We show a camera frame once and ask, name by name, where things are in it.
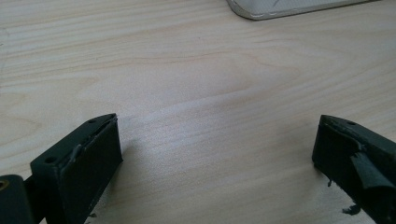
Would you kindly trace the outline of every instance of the wood grain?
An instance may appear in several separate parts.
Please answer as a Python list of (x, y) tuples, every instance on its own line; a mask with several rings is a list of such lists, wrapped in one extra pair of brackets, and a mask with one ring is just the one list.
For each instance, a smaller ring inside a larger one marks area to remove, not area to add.
[(0, 175), (116, 112), (124, 163), (87, 222), (373, 223), (310, 156), (321, 114), (396, 140), (395, 8), (2, 1)]

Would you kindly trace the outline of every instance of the black plastic part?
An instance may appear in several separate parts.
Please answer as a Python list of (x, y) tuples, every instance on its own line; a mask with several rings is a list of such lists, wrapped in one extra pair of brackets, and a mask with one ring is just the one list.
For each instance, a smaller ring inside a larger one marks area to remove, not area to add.
[[(31, 162), (32, 176), (24, 183), (0, 176), (12, 183), (0, 191), (0, 223), (39, 223), (45, 217), (48, 224), (83, 224), (121, 162), (117, 116), (83, 123)], [(23, 216), (9, 219), (17, 214), (9, 203)]]
[(376, 223), (396, 223), (396, 144), (359, 124), (321, 116), (312, 160)]

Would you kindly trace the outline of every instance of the light wood tabletop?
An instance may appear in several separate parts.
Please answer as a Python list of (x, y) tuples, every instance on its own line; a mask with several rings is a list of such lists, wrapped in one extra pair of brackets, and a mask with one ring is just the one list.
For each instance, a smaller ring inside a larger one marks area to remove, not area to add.
[(124, 162), (86, 223), (374, 223), (311, 154), (322, 114), (396, 141), (395, 9), (2, 0), (0, 175), (117, 113)]

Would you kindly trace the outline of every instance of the wooden surface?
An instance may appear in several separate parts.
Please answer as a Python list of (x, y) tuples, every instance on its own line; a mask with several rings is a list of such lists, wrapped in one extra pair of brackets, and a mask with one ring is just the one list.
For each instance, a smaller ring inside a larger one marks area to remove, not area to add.
[(0, 175), (116, 112), (124, 163), (87, 223), (373, 223), (310, 156), (321, 114), (396, 140), (395, 9), (1, 1)]

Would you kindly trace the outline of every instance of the black bracket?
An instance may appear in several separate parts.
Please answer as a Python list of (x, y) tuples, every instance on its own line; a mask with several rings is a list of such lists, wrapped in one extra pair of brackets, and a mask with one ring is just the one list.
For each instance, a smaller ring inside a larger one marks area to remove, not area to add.
[(34, 159), (32, 176), (0, 176), (0, 223), (83, 224), (122, 162), (116, 114), (90, 119)]
[(376, 223), (396, 223), (396, 144), (359, 124), (322, 115), (312, 155)]

